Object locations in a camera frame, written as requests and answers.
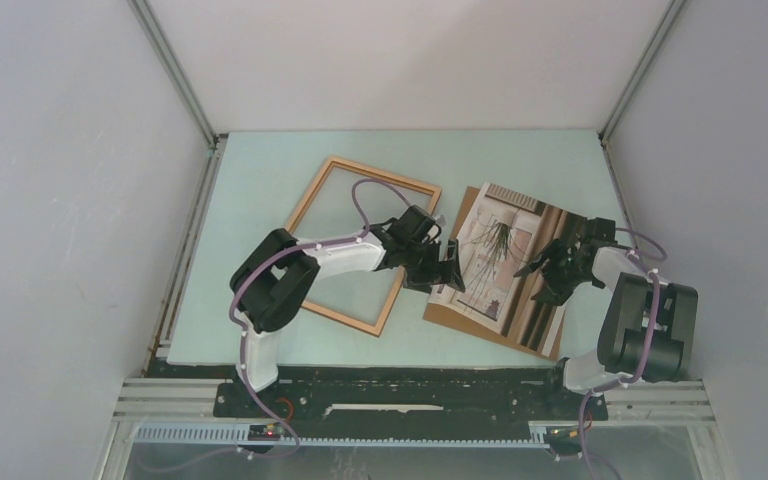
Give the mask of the wooden picture frame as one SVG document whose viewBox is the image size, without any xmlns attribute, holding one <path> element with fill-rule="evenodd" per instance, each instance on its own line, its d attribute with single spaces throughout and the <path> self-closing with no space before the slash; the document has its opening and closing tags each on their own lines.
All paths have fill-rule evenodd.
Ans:
<svg viewBox="0 0 768 480">
<path fill-rule="evenodd" d="M 364 226 L 354 203 L 372 223 L 400 217 L 411 205 L 432 213 L 442 188 L 380 168 L 330 156 L 314 176 L 285 228 L 301 243 L 343 238 Z M 378 337 L 405 277 L 404 269 L 320 274 L 302 308 Z"/>
</svg>

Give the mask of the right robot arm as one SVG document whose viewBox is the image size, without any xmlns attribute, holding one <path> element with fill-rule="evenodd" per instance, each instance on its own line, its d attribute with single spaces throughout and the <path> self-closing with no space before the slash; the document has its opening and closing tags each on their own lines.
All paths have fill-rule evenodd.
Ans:
<svg viewBox="0 0 768 480">
<path fill-rule="evenodd" d="M 612 220 L 588 219 L 571 241 L 550 241 L 516 273 L 541 280 L 532 298 L 545 306 L 564 305 L 583 284 L 612 294 L 596 347 L 561 360 L 560 379 L 541 392 L 543 408 L 553 417 L 570 416 L 581 394 L 687 377 L 698 293 L 646 265 L 646 253 L 617 242 L 619 231 Z"/>
</svg>

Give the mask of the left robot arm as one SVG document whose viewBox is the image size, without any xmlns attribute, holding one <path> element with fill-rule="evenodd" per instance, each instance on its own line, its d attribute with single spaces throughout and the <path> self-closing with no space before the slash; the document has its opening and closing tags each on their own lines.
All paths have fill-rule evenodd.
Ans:
<svg viewBox="0 0 768 480">
<path fill-rule="evenodd" d="M 238 404 L 257 417 L 274 408 L 279 333 L 320 279 L 401 268 L 407 289 L 429 293 L 443 285 L 464 292 L 459 243 L 441 243 L 439 232 L 436 219 L 416 205 L 345 237 L 301 240 L 284 228 L 270 232 L 229 282 L 228 316 L 241 330 Z"/>
</svg>

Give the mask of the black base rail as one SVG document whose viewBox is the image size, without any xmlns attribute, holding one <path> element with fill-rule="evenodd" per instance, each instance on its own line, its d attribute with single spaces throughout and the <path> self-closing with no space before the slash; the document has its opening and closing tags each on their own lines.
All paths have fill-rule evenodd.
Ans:
<svg viewBox="0 0 768 480">
<path fill-rule="evenodd" d="M 262 418 L 269 407 L 299 436 L 515 439 L 539 422 L 576 425 L 582 399 L 552 368 L 282 366 L 256 399 L 239 379 L 221 384 L 213 415 Z"/>
</svg>

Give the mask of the right aluminium corner post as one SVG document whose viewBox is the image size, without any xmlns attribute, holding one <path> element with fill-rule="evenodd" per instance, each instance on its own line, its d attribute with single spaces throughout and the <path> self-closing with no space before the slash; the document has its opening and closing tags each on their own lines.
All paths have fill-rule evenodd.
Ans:
<svg viewBox="0 0 768 480">
<path fill-rule="evenodd" d="M 675 29 L 683 11 L 690 4 L 688 0 L 670 0 L 661 15 L 649 40 L 647 41 L 631 75 L 626 81 L 620 95 L 610 110 L 601 130 L 599 139 L 602 146 L 607 146 L 621 124 L 628 108 L 643 85 L 651 68 L 657 61 L 663 47 Z"/>
</svg>

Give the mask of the aluminium corner post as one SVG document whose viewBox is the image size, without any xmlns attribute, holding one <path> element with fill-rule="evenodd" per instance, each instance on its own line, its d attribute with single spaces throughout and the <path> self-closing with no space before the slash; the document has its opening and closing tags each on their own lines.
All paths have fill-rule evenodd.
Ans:
<svg viewBox="0 0 768 480">
<path fill-rule="evenodd" d="M 218 143 L 219 134 L 209 121 L 154 8 L 146 0 L 127 0 L 126 3 L 134 13 L 185 109 L 195 122 L 202 139 L 210 149 L 214 149 Z"/>
<path fill-rule="evenodd" d="M 643 85 L 651 68 L 657 61 L 663 47 L 675 29 L 683 11 L 690 4 L 688 0 L 670 0 L 661 15 L 649 40 L 647 41 L 631 75 L 626 81 L 620 95 L 610 110 L 601 130 L 599 139 L 602 146 L 607 146 L 621 124 L 628 108 Z"/>
</svg>

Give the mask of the left aluminium corner post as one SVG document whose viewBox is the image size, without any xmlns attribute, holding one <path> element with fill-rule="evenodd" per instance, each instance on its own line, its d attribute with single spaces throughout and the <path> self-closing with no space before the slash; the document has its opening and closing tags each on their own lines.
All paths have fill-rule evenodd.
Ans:
<svg viewBox="0 0 768 480">
<path fill-rule="evenodd" d="M 127 0 L 126 3 L 134 13 L 185 109 L 195 122 L 202 139 L 210 149 L 214 149 L 218 143 L 219 134 L 209 121 L 154 8 L 146 0 Z"/>
</svg>

